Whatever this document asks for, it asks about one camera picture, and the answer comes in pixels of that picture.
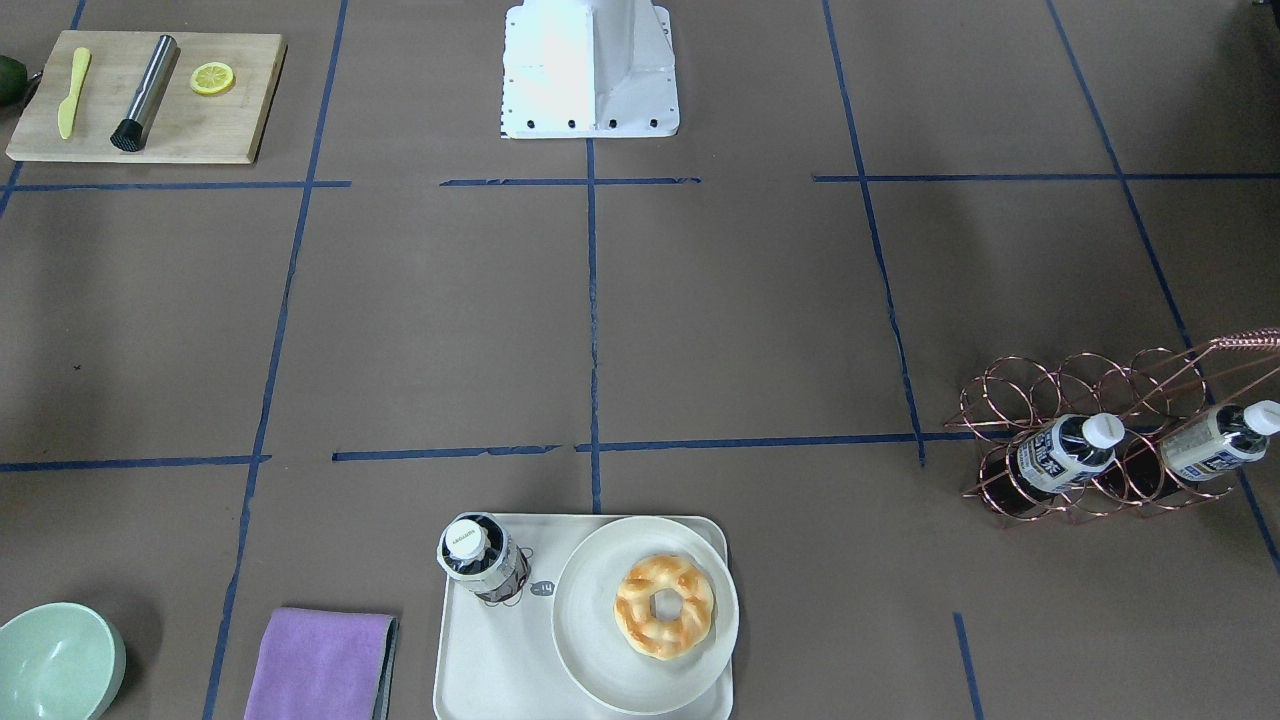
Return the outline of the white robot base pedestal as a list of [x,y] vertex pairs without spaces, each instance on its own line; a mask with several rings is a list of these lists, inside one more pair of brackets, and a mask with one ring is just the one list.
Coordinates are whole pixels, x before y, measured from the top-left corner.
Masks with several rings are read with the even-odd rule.
[[663,138],[680,128],[669,12],[524,1],[506,12],[500,136]]

